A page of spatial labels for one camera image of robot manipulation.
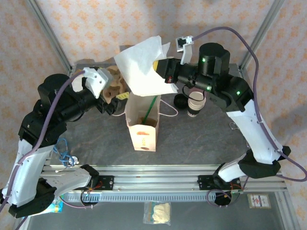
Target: brown paper bag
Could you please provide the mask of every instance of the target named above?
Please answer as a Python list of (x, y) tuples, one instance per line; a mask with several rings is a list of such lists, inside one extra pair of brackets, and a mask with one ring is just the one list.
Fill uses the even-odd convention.
[(154, 96), (140, 97), (130, 93), (125, 107), (127, 126), (130, 132), (135, 150), (155, 151), (159, 129), (159, 95), (146, 119), (144, 125), (142, 120), (145, 117)]

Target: paper cup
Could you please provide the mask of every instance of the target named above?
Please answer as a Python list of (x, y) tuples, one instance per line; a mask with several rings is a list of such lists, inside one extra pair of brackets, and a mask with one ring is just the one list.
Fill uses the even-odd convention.
[[(201, 92), (192, 92), (189, 95), (190, 98), (193, 98), (195, 100), (202, 100), (203, 95)], [(188, 99), (188, 115), (191, 117), (196, 117), (197, 114), (200, 112), (200, 110), (205, 106), (206, 98), (204, 100), (198, 102), (193, 99)]]

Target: wallpaper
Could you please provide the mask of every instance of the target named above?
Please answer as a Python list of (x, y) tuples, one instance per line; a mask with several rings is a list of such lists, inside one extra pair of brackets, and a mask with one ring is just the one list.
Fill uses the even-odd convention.
[[(238, 30), (250, 44), (273, 0), (38, 0), (71, 65), (84, 58), (114, 63), (124, 47), (160, 35), (172, 42), (169, 55), (176, 53), (175, 38), (197, 36), (216, 26)], [(196, 42), (218, 42), (239, 63), (246, 50), (228, 31), (212, 33)]]
[[(0, 1), (0, 188), (7, 183), (17, 154), (22, 119), (39, 99), (37, 87), (64, 67), (41, 31), (25, 0)], [(0, 228), (11, 230), (8, 205)]]
[[(307, 168), (307, 2), (285, 1), (256, 52), (260, 62), (259, 105), (273, 134), (290, 146), (290, 157)], [(248, 67), (253, 80), (254, 61)], [(282, 161), (285, 176), (304, 178), (300, 169)], [(287, 181), (303, 230), (307, 229), (307, 182)]]

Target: bag handle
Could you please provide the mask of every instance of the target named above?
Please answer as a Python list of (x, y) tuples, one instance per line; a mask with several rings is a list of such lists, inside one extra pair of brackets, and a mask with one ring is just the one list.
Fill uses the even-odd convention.
[(173, 110), (175, 110), (176, 114), (175, 115), (167, 115), (167, 114), (162, 114), (162, 113), (159, 113), (160, 115), (163, 115), (163, 116), (177, 116), (178, 115), (178, 110), (175, 109), (173, 106), (171, 106), (170, 104), (166, 103), (165, 101), (163, 101), (162, 99), (160, 99), (160, 101), (162, 101), (164, 104), (168, 105), (169, 107), (171, 107)]
[[(166, 103), (165, 101), (163, 101), (162, 99), (160, 99), (160, 101), (162, 101), (164, 104), (168, 105), (169, 107), (171, 107), (173, 110), (175, 110), (176, 114), (175, 115), (167, 115), (167, 114), (162, 114), (162, 113), (159, 113), (159, 115), (163, 115), (163, 116), (177, 116), (178, 115), (178, 110), (175, 109), (173, 106), (171, 106), (170, 104)], [(124, 115), (125, 112), (121, 113), (121, 114), (118, 114), (118, 115), (114, 115), (112, 114), (112, 116), (122, 116)]]

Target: white paper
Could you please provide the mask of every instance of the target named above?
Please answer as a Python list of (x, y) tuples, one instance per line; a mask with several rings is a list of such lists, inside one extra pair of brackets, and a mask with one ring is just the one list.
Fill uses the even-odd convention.
[(155, 36), (136, 44), (114, 57), (116, 65), (131, 91), (138, 96), (177, 93), (175, 84), (165, 80), (153, 69), (153, 62), (166, 58), (170, 43), (162, 45)]

